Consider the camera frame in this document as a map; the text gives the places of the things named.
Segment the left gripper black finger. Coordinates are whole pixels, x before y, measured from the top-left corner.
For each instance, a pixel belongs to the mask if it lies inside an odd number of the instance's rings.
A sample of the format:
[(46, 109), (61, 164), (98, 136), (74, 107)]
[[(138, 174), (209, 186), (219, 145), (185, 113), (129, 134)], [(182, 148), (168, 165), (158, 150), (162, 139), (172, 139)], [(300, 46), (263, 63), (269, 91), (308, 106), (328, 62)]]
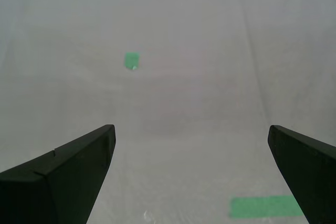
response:
[(335, 223), (335, 147), (280, 125), (268, 145), (308, 223)]
[(115, 143), (107, 124), (1, 172), (1, 223), (87, 223)]

